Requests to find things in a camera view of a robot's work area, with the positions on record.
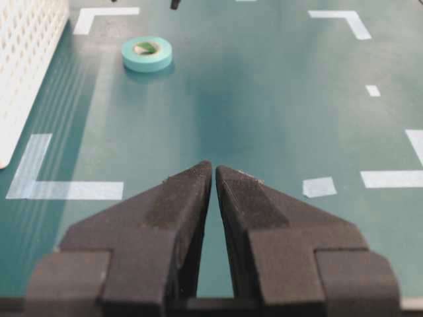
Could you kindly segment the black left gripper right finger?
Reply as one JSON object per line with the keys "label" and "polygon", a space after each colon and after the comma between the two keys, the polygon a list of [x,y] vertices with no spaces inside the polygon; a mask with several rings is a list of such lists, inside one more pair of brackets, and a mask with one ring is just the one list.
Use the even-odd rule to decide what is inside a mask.
{"label": "black left gripper right finger", "polygon": [[355,224],[227,166],[215,180],[235,295],[261,315],[401,315],[389,261]]}

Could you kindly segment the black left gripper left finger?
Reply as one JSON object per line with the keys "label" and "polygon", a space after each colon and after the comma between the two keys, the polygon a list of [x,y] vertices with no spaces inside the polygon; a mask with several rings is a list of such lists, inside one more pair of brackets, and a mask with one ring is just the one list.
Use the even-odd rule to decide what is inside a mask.
{"label": "black left gripper left finger", "polygon": [[164,316],[196,292],[211,184],[203,161],[71,225],[34,268],[26,315]]}

